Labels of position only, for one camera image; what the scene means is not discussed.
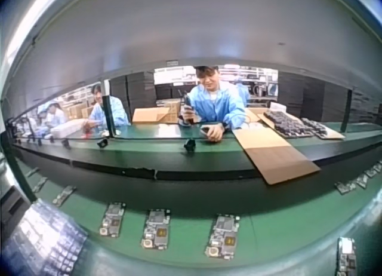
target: blue lab coat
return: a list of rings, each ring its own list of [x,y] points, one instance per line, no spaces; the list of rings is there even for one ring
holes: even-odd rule
[[[239,91],[240,98],[243,100],[244,107],[246,107],[248,100],[251,98],[248,87],[242,83],[237,83],[236,88]]]
[[[191,90],[189,97],[201,122],[221,122],[231,130],[241,127],[245,121],[244,104],[235,85],[220,81],[215,100],[203,85]]]

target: black hair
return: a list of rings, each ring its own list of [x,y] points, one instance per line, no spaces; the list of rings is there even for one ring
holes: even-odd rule
[[[60,106],[60,104],[59,103],[51,103],[51,104],[49,104],[49,106],[48,106],[48,109],[50,108],[50,107],[56,107],[57,109],[61,109],[61,106]]]
[[[215,71],[219,71],[218,66],[194,66],[194,68],[198,78],[204,78],[206,75],[213,76]]]
[[[93,87],[91,87],[91,93],[93,95],[97,94],[98,92],[101,93],[101,85],[100,84],[96,84]]]
[[[194,66],[194,69],[204,72],[206,70],[216,70],[219,71],[219,66]]]

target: hand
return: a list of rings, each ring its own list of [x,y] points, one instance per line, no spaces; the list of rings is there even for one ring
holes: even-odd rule
[[[99,121],[96,121],[94,119],[88,119],[87,121],[83,123],[82,128],[84,129],[84,131],[89,131],[90,129],[98,125],[99,125]]]
[[[185,105],[181,112],[181,116],[183,117],[183,121],[187,122],[188,120],[194,120],[195,112],[191,106]]]
[[[203,125],[202,128],[208,127],[207,139],[211,142],[220,142],[223,138],[223,133],[225,131],[222,124],[216,125]]]

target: cardboard box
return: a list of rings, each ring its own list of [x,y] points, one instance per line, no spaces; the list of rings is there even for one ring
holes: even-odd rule
[[[169,113],[169,108],[138,108],[133,115],[133,124],[158,124]]]
[[[233,133],[270,185],[320,170],[271,128],[234,130]]]
[[[82,109],[81,112],[82,112],[82,117],[83,118],[89,118],[91,112],[93,111],[93,106],[91,107],[87,107],[85,109]]]
[[[170,110],[171,110],[170,107],[135,109],[132,123],[133,124],[178,124],[178,117],[179,117],[178,113],[177,112],[171,113]],[[194,122],[198,122],[198,117],[195,117]]]
[[[85,109],[86,107],[87,107],[87,105],[84,103],[68,107],[69,119],[81,119],[82,118],[82,109]]]
[[[164,103],[165,108],[169,108],[169,114],[176,114],[178,115],[180,112],[180,101],[170,101]]]

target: electronic component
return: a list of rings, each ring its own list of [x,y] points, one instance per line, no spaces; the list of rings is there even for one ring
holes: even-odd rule
[[[341,182],[336,182],[334,185],[338,189],[341,195],[344,195],[357,188],[357,186],[353,182],[347,183],[346,185],[344,185]]]
[[[357,177],[357,179],[356,179],[356,183],[357,183],[361,188],[366,189],[366,187],[367,187],[367,185],[368,185],[368,180],[369,180],[369,177],[363,173],[363,174],[361,174],[359,177]]]
[[[26,177],[31,177],[33,176],[36,172],[38,172],[40,169],[38,167],[35,167],[33,170],[29,171],[25,176]]]
[[[304,125],[307,125],[308,127],[311,127],[313,129],[313,132],[318,135],[319,137],[326,137],[328,134],[326,127],[320,124],[316,121],[311,121],[307,118],[301,118]]]
[[[376,164],[374,164],[373,169],[374,169],[375,171],[377,171],[378,173],[380,173],[381,170],[382,170],[382,164],[380,164],[379,162],[376,163]]]
[[[118,237],[126,204],[109,203],[102,219],[100,235]]]
[[[354,240],[340,237],[338,239],[337,276],[357,275],[357,261]]]
[[[365,173],[368,175],[368,177],[372,178],[373,176],[375,176],[378,172],[376,170],[374,170],[374,168],[370,168],[368,169],[367,171],[365,171]]]
[[[311,127],[283,112],[265,112],[264,116],[274,123],[276,132],[284,138],[312,137],[314,135]]]
[[[47,182],[48,178],[47,177],[42,177],[40,181],[37,183],[37,185],[32,189],[32,192],[34,194],[40,192],[42,186]]]
[[[108,144],[109,144],[109,143],[108,143],[107,139],[102,139],[102,140],[100,140],[100,141],[97,143],[97,145],[100,147],[100,149],[105,148]]]
[[[205,250],[208,257],[233,259],[238,242],[239,220],[239,216],[218,214]]]
[[[195,148],[196,148],[196,142],[194,139],[189,139],[189,140],[186,140],[185,144],[183,145],[183,147],[186,149],[186,151],[188,153],[192,153],[195,151]]]
[[[170,228],[170,211],[164,209],[150,210],[144,224],[141,245],[146,249],[167,249]]]
[[[75,186],[68,185],[64,188],[64,190],[57,195],[55,199],[53,199],[53,204],[57,207],[62,206],[62,204],[66,201],[66,199],[75,191]]]

